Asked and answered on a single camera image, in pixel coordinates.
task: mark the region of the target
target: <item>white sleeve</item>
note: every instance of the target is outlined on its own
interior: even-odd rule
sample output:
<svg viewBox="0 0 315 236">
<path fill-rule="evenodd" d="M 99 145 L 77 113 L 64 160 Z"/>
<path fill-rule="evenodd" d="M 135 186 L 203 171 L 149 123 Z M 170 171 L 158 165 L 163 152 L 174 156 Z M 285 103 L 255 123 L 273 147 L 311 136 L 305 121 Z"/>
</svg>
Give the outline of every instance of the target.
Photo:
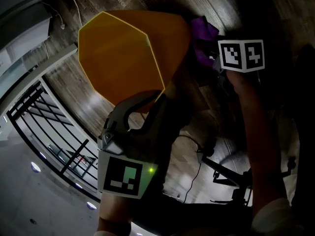
<svg viewBox="0 0 315 236">
<path fill-rule="evenodd" d="M 94 236 L 116 236 L 116 235 L 110 232 L 106 232 L 106 231 L 98 231 L 94 234 Z"/>
<path fill-rule="evenodd" d="M 255 216 L 252 229 L 269 235 L 303 234 L 303 227 L 297 222 L 289 201 L 285 198 L 273 200 L 263 207 Z"/>
</svg>

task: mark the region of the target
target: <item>wooden floor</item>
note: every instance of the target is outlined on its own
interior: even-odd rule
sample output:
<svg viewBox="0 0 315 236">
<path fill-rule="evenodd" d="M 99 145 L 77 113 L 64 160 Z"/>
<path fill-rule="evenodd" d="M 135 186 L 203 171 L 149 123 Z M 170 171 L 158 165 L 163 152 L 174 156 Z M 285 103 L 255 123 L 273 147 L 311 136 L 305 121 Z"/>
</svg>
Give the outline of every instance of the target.
<svg viewBox="0 0 315 236">
<path fill-rule="evenodd" d="M 77 41 L 80 28 L 77 9 L 72 0 L 45 0 L 57 9 L 60 19 L 52 20 L 50 38 L 46 41 L 50 55 Z M 260 72 L 260 93 L 268 111 L 275 135 L 279 139 L 284 159 L 298 154 L 295 126 L 284 108 L 284 94 L 298 51 L 303 45 L 315 46 L 315 0 L 77 0 L 83 24 L 104 10 L 140 9 L 181 14 L 187 21 L 205 15 L 208 22 L 228 38 L 263 39 L 266 69 Z M 44 49 L 35 51 L 43 58 Z M 89 84 L 77 55 L 47 74 L 47 79 L 80 121 L 98 136 L 112 106 Z M 198 65 L 191 50 L 170 85 L 189 101 L 193 120 L 182 133 L 189 134 L 201 144 L 216 138 L 213 159 L 242 173 L 249 167 L 245 152 L 245 133 L 238 99 L 226 96 L 218 87 L 213 72 Z M 134 114 L 132 126 L 141 125 L 141 116 Z M 179 137 L 173 146 L 165 191 L 183 200 L 194 178 L 198 163 L 196 146 Z M 208 203 L 230 200 L 231 188 L 213 184 L 213 171 L 202 165 L 188 203 Z M 286 179 L 290 189 L 294 181 Z"/>
</svg>

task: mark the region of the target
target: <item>metal railing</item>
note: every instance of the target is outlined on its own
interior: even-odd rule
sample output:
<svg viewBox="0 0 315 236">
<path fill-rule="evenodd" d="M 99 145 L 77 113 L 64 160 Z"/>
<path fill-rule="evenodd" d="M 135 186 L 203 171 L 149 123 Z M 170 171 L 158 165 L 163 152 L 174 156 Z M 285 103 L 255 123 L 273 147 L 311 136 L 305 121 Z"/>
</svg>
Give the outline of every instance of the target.
<svg viewBox="0 0 315 236">
<path fill-rule="evenodd" d="M 66 121 L 66 117 L 60 113 L 59 108 L 48 103 L 43 97 L 44 89 L 41 87 L 40 82 L 35 83 L 31 86 L 17 101 L 17 103 L 7 112 L 7 116 L 10 119 L 12 125 L 26 142 L 26 144 L 34 151 L 34 153 L 59 177 L 65 180 L 68 184 L 90 197 L 91 199 L 100 202 L 99 198 L 91 194 L 89 191 L 81 188 L 76 183 L 74 183 L 71 179 L 69 179 L 65 172 L 71 172 L 76 178 L 80 179 L 86 185 L 88 185 L 91 189 L 97 190 L 97 186 L 88 182 L 84 177 L 85 175 L 89 175 L 91 179 L 96 180 L 97 183 L 97 174 L 94 176 L 89 172 L 89 169 L 94 168 L 97 173 L 97 167 L 94 165 L 94 162 L 98 160 L 98 157 L 93 153 L 88 147 L 87 144 L 90 142 L 88 139 L 84 141 L 80 140 L 76 135 L 72 133 L 70 128 L 73 128 L 73 125 L 70 122 Z M 28 122 L 26 115 L 29 115 L 31 118 L 28 118 L 32 121 L 32 125 Z M 53 139 L 49 132 L 45 130 L 45 128 L 40 124 L 39 118 L 43 118 L 45 123 L 49 125 L 51 130 L 54 131 Z M 40 151 L 36 148 L 33 142 L 29 139 L 29 136 L 25 134 L 19 125 L 20 120 L 25 124 L 27 129 L 30 131 L 31 135 L 35 137 L 42 147 L 44 147 L 47 152 L 55 158 L 61 165 L 62 168 L 57 169 L 54 166 L 54 163 L 50 162 L 48 158 L 43 158 Z M 80 145 L 75 148 L 74 144 L 71 144 L 67 137 L 64 134 L 61 134 L 60 130 L 56 128 L 56 123 L 60 123 L 61 126 L 67 131 L 67 136 L 71 136 L 74 139 L 76 144 Z M 41 135 L 45 136 L 48 141 L 52 143 L 50 146 L 47 143 L 43 142 L 40 139 L 39 132 L 42 132 Z M 62 148 L 60 145 L 61 141 L 63 141 L 70 150 Z M 87 155 L 82 155 L 82 150 L 84 150 Z"/>
</svg>

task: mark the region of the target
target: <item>purple object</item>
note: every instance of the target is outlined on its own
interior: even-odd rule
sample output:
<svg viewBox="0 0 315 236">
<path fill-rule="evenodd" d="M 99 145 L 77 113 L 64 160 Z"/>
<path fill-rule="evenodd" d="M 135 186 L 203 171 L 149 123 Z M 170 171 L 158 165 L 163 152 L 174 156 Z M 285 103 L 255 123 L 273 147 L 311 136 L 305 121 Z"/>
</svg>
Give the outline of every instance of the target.
<svg viewBox="0 0 315 236">
<path fill-rule="evenodd" d="M 215 37 L 219 34 L 219 30 L 206 21 L 205 17 L 193 19 L 191 21 L 193 47 L 196 58 L 199 63 L 212 67 L 215 60 L 210 59 L 201 48 L 196 45 L 196 40 L 215 41 Z"/>
</svg>

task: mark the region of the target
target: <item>human arm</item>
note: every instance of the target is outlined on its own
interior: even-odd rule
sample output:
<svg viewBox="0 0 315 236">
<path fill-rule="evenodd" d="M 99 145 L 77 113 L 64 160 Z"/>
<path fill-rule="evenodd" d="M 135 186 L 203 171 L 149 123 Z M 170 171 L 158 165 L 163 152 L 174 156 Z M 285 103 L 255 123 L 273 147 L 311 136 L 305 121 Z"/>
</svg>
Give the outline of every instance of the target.
<svg viewBox="0 0 315 236">
<path fill-rule="evenodd" d="M 97 231 L 128 236 L 131 230 L 132 201 L 129 198 L 103 193 Z"/>
<path fill-rule="evenodd" d="M 254 88 L 239 72 L 227 70 L 242 108 L 253 179 L 254 216 L 268 203 L 286 198 L 281 175 L 281 155 L 272 138 L 261 102 Z"/>
</svg>

